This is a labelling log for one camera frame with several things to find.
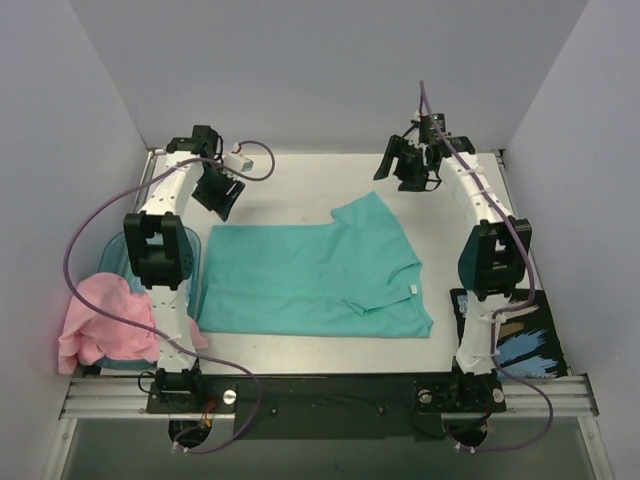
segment black bracket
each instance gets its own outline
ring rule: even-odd
[[[233,402],[225,401],[232,392]],[[191,370],[166,372],[159,369],[149,389],[147,413],[233,413],[237,384],[234,379],[202,375],[199,364]]]
[[[507,410],[502,384],[495,370],[484,375],[453,371],[414,383],[418,410],[422,413],[501,413]]]
[[[216,153],[219,137],[218,132],[210,126],[195,125],[191,137],[174,138],[167,145],[167,152],[187,151],[202,158],[222,162],[222,158],[217,158],[222,155],[222,152]],[[245,184],[225,175],[221,169],[211,163],[203,163],[202,166],[204,173],[191,196],[207,210],[216,212],[223,221],[226,221]]]
[[[509,217],[525,250],[531,244],[531,224]],[[525,263],[504,222],[482,220],[476,225],[458,260],[458,276],[467,290],[483,301],[488,295],[510,297],[524,278]]]
[[[165,285],[177,290],[191,276],[193,251],[179,216],[128,213],[123,226],[131,270],[146,288]],[[162,244],[150,244],[147,239],[158,233]]]
[[[446,131],[444,114],[433,115],[442,131]],[[431,121],[431,118],[424,116],[420,121],[412,122],[413,128],[409,129],[405,135],[412,130],[419,129],[420,143],[426,145],[426,149],[415,147],[409,141],[399,135],[392,135],[387,143],[387,148],[382,157],[382,162],[375,175],[374,180],[381,180],[389,176],[393,160],[398,159],[393,174],[401,180],[398,190],[401,192],[423,192],[427,190],[429,182],[439,183],[437,172],[442,159],[451,156],[451,152],[438,136],[438,132]],[[458,152],[476,152],[471,141],[467,137],[449,137]]]

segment wire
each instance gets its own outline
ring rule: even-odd
[[[149,372],[147,370],[145,370],[144,372],[140,372],[140,375],[138,375],[138,388],[140,389],[141,392],[146,393],[147,395],[151,395],[151,391],[150,390],[145,390],[144,388],[142,388],[142,376],[143,375],[149,375],[151,376],[151,378],[155,378],[155,375],[152,372]]]
[[[413,132],[416,128],[418,128],[416,125],[411,125],[409,128],[407,128],[407,131],[402,134],[402,138],[405,138],[407,135]]]
[[[440,137],[442,142],[447,146],[447,148],[449,149],[451,154],[456,158],[456,160],[458,160],[460,165],[462,165],[462,167],[469,172],[470,177],[476,183],[476,185],[478,186],[478,189],[480,190],[480,192],[482,192],[482,196],[484,197],[484,199],[489,203],[491,208],[493,208],[496,211],[496,213],[500,216],[500,218],[502,219],[502,221],[506,225],[507,229],[509,230],[509,233],[511,234],[511,237],[513,238],[514,243],[516,244],[516,247],[518,248],[518,251],[520,252],[520,255],[522,256],[522,260],[524,262],[525,269],[527,271],[527,276],[528,276],[528,279],[529,279],[529,295],[527,297],[527,300],[524,303],[521,303],[519,305],[498,308],[495,312],[493,312],[492,319],[494,320],[494,324],[491,327],[491,358],[493,360],[493,364],[495,365],[496,369],[500,373],[502,373],[505,377],[507,377],[508,379],[513,380],[515,382],[518,382],[518,383],[520,383],[522,385],[526,385],[527,387],[531,388],[535,392],[539,393],[542,396],[542,398],[544,399],[544,401],[547,403],[547,406],[549,408],[549,416],[548,416],[547,422],[546,422],[545,426],[542,428],[542,430],[537,435],[535,435],[534,437],[530,438],[529,440],[526,440],[526,441],[524,441],[522,443],[518,443],[518,444],[515,444],[515,445],[505,445],[505,446],[496,446],[496,447],[478,447],[478,448],[474,449],[475,452],[505,452],[505,451],[512,451],[512,450],[520,450],[522,448],[525,448],[525,447],[528,447],[530,445],[533,445],[538,440],[543,438],[547,433],[549,433],[549,430],[551,430],[551,426],[553,425],[553,405],[551,403],[551,399],[547,396],[547,394],[544,393],[536,385],[534,385],[533,383],[531,383],[531,382],[529,382],[529,381],[527,381],[527,380],[525,380],[523,378],[516,377],[515,375],[512,375],[511,373],[509,373],[508,371],[506,371],[505,369],[503,369],[500,366],[500,364],[498,363],[498,359],[496,358],[496,326],[495,326],[496,324],[495,324],[495,321],[498,318],[498,315],[501,315],[501,314],[504,314],[504,313],[507,313],[507,312],[516,312],[518,310],[522,310],[524,308],[527,308],[527,307],[530,307],[531,305],[533,305],[533,301],[535,300],[535,295],[536,295],[536,281],[535,281],[535,277],[533,275],[533,265],[531,265],[531,262],[529,261],[529,255],[527,254],[527,250],[524,247],[524,245],[522,243],[522,240],[520,240],[518,232],[516,232],[515,227],[513,226],[513,224],[511,223],[511,221],[507,217],[507,215],[498,206],[498,204],[493,200],[493,198],[491,198],[491,195],[489,195],[486,192],[485,186],[482,184],[482,180],[480,180],[480,177],[478,177],[478,175],[473,170],[471,170],[471,168],[469,167],[469,164],[458,153],[458,151],[455,149],[455,147],[451,144],[451,142],[447,138],[445,132],[443,132],[442,129],[440,128],[440,126],[438,125],[438,122],[436,122],[435,119],[433,118],[433,112],[431,110],[431,105],[429,104],[429,99],[427,97],[427,92],[426,92],[426,90],[424,88],[424,81],[421,80],[420,81],[420,106],[422,107],[423,104],[424,104],[424,107],[427,110],[427,115],[429,115],[429,118],[431,118],[431,123],[435,127],[436,132],[438,133],[438,136]],[[464,450],[472,451],[471,447],[468,447],[467,445],[462,445],[459,442],[458,442],[458,444]]]
[[[151,332],[153,334],[155,334],[156,336],[164,339],[169,345],[171,345],[173,348],[175,348],[176,350],[178,350],[179,352],[188,355],[190,357],[194,357],[196,359],[200,358],[202,360],[206,360],[208,362],[212,362],[212,363],[217,363],[219,365],[225,365],[227,367],[231,367],[234,368],[236,370],[240,370],[241,372],[247,374],[249,377],[251,377],[251,379],[254,381],[254,383],[256,384],[256,387],[258,389],[258,398],[256,400],[255,406],[253,408],[253,410],[251,411],[251,413],[249,414],[249,416],[247,417],[246,421],[244,422],[244,424],[242,424],[242,426],[231,436],[231,438],[229,438],[228,440],[220,443],[219,445],[216,445],[215,447],[212,447],[210,449],[207,450],[195,450],[195,449],[189,449],[189,452],[191,453],[196,453],[196,454],[207,454],[207,453],[214,453],[217,452],[219,450],[222,450],[223,448],[229,446],[231,443],[233,443],[236,439],[238,439],[251,425],[251,423],[253,422],[253,420],[255,419],[258,411],[260,410],[260,405],[262,403],[262,386],[260,385],[260,380],[258,379],[258,377],[251,372],[249,369],[243,367],[242,365],[238,365],[237,363],[233,363],[233,362],[229,362],[227,360],[222,360],[220,358],[216,358],[216,357],[211,357],[209,355],[204,355],[204,354],[198,354],[196,352],[192,352],[191,350],[187,350],[186,348],[182,347],[180,344],[178,344],[177,342],[175,342],[174,340],[171,339],[171,337],[169,335],[167,335],[165,332],[158,330],[154,327],[150,327],[147,325],[142,325],[138,322],[134,322],[132,320],[128,320],[124,317],[121,317],[119,315],[115,315],[113,313],[107,312],[106,310],[92,304],[89,300],[87,300],[85,297],[82,296],[82,294],[78,291],[77,287],[74,285],[73,281],[71,280],[71,272],[70,272],[70,268],[69,268],[69,261],[71,258],[71,251],[73,250],[73,246],[76,244],[78,237],[80,237],[80,234],[84,231],[84,229],[87,227],[87,225],[89,225],[89,223],[95,218],[97,217],[104,209],[106,209],[108,206],[112,205],[113,203],[117,202],[118,200],[120,200],[121,198],[124,198],[128,195],[131,195],[132,193],[135,193],[139,190],[143,190],[145,188],[150,187],[151,185],[153,185],[154,183],[159,182],[160,180],[167,178],[169,175],[173,174],[174,172],[176,172],[180,167],[184,167],[185,165],[190,165],[192,163],[196,163],[196,162],[204,162],[204,163],[208,163],[210,165],[212,165],[215,168],[218,169],[224,169],[224,170],[228,170],[231,173],[233,173],[234,175],[237,175],[240,178],[244,178],[246,180],[250,180],[250,181],[254,181],[254,182],[261,182],[264,181],[266,179],[268,179],[271,175],[273,175],[273,172],[275,171],[275,167],[276,167],[276,158],[275,155],[273,153],[273,151],[264,143],[259,142],[257,140],[245,140],[244,142],[241,142],[240,145],[245,145],[245,144],[253,144],[253,145],[259,145],[262,148],[264,148],[267,153],[269,154],[269,157],[271,158],[271,168],[269,169],[269,171],[263,175],[262,177],[250,177],[248,175],[245,175],[243,173],[240,173],[232,168],[227,167],[226,165],[222,165],[221,163],[216,162],[215,160],[212,159],[207,159],[207,158],[189,158],[187,160],[183,160],[181,162],[178,162],[173,168],[170,168],[168,170],[166,170],[165,172],[161,173],[160,175],[158,175],[157,177],[152,178],[151,180],[148,180],[136,187],[131,187],[128,188],[127,190],[125,190],[124,192],[121,192],[117,195],[115,195],[114,197],[106,200],[102,205],[100,205],[98,208],[96,208],[93,212],[91,212],[91,214],[82,221],[82,223],[80,224],[80,226],[76,229],[76,231],[73,233],[73,235],[71,235],[71,239],[69,240],[69,243],[67,244],[67,248],[65,249],[64,252],[64,258],[62,261],[62,270],[64,273],[64,281],[67,284],[67,287],[69,288],[69,290],[71,290],[71,293],[80,301],[80,303],[82,303],[83,305],[85,305],[86,307],[90,308],[91,310],[93,310],[94,312],[103,315],[107,318],[110,318],[112,320],[115,320],[117,322],[120,323],[124,323],[126,325],[130,325],[132,327],[136,327],[136,328],[140,328],[142,330],[146,330],[147,332]]]

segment white connector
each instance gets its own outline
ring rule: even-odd
[[[223,157],[222,164],[241,173],[250,172],[253,168],[253,160],[239,153],[228,153]]]

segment teal t-shirt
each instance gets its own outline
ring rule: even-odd
[[[216,226],[198,324],[212,332],[428,337],[420,269],[375,192],[327,225]]]

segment bolt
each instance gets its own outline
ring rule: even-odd
[[[427,390],[426,388],[423,388],[422,390],[420,390],[418,392],[418,401],[422,404],[429,404],[431,403],[431,401],[433,400],[433,397],[431,396],[431,392],[429,390]]]
[[[502,403],[504,402],[504,392],[502,390],[500,390],[499,388],[494,388],[493,392],[493,401],[495,403]]]
[[[234,392],[233,390],[227,390],[222,395],[222,401],[225,403],[225,405],[233,405],[234,403],[236,403],[236,392]]]

